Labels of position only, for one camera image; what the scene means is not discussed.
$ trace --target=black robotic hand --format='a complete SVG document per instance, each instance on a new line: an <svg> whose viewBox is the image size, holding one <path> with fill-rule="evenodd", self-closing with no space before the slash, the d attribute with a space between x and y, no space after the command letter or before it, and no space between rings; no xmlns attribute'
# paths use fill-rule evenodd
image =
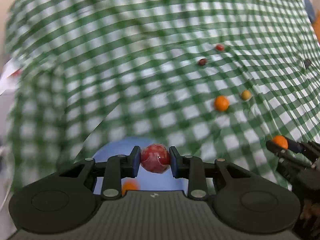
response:
<svg viewBox="0 0 320 240"><path fill-rule="evenodd" d="M286 138L288 150L303 154L310 162L299 160L286 149L267 141L269 151L279 157L278 171L292 184L292 192L298 196L301 214L294 231L303 239L320 236L320 144L314 141L295 142Z"/></svg>

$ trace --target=green and white checkered tablecloth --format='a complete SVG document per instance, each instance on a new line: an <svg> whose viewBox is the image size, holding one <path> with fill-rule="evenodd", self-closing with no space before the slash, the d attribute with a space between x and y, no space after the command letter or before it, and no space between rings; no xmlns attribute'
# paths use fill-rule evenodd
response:
<svg viewBox="0 0 320 240"><path fill-rule="evenodd" d="M7 48L23 66L14 190L128 136L286 186L265 141L320 142L320 46L301 0L16 0Z"/></svg>

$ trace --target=blue bowl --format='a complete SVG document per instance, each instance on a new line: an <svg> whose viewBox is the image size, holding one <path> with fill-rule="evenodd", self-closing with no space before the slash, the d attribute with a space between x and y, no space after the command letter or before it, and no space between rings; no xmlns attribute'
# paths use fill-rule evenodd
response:
<svg viewBox="0 0 320 240"><path fill-rule="evenodd" d="M141 137L127 137L120 141L110 142L98 150L94 155L96 162L105 162L109 157L125 154L129 155L135 145L141 147L141 149L155 143L154 140ZM188 181L186 179L175 179L172 176L171 169L168 169L162 174L156 174L146 171L142 166L139 168L139 172L136 181L140 185L140 190L150 191L171 191L171 190L186 190ZM102 187L102 178L98 178L94 194L100 194Z"/></svg>

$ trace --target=dark red ball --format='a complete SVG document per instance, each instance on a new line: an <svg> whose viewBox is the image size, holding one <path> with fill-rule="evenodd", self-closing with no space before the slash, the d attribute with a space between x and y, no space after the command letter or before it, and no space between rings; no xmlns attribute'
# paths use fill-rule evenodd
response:
<svg viewBox="0 0 320 240"><path fill-rule="evenodd" d="M217 44L216 49L218 51L224 51L224 46L222 44Z"/></svg>
<svg viewBox="0 0 320 240"><path fill-rule="evenodd" d="M206 58L202 58L201 60L198 61L198 65L199 66L204 66L207 63L207 59Z"/></svg>
<svg viewBox="0 0 320 240"><path fill-rule="evenodd" d="M141 151L140 164L147 171L164 173L170 166L169 152L161 144L149 145Z"/></svg>

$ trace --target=yellow ball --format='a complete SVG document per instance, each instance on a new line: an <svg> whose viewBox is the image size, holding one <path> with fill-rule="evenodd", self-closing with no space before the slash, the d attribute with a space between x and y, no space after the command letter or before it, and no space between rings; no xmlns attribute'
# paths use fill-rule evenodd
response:
<svg viewBox="0 0 320 240"><path fill-rule="evenodd" d="M248 100L251 98L251 93L248 90L242 92L241 97L243 100Z"/></svg>

